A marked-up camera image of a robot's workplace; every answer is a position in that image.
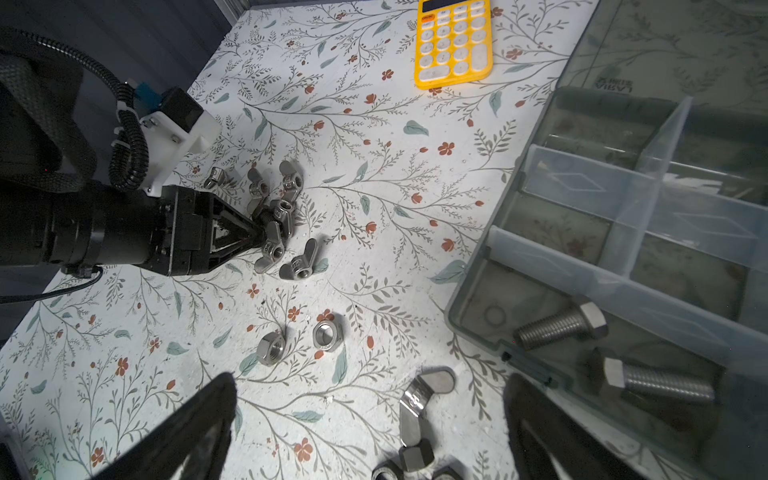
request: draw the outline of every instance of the table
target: table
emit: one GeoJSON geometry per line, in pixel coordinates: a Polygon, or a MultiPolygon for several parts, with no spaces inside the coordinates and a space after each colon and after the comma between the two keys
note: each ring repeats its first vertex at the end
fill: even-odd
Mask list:
{"type": "MultiPolygon", "coordinates": [[[[447,366],[455,391],[427,408],[433,465],[516,478],[499,396],[510,369],[452,334],[443,309],[594,4],[496,5],[492,75],[430,91],[413,81],[413,1],[243,15],[189,90],[221,137],[170,181],[200,187],[232,168],[215,193],[244,209],[251,164],[276,196],[278,164],[295,160],[306,189],[288,254],[317,238],[316,273],[257,275],[259,253],[190,277],[107,266],[92,288],[35,304],[0,353],[0,409],[33,476],[92,475],[231,371],[224,478],[368,478],[396,453],[404,386],[447,366]],[[310,335],[329,316],[344,345],[323,354],[310,335]],[[267,368],[255,350],[273,330],[287,347],[267,368]]],[[[642,472],[674,468],[558,401],[642,472]]]]}

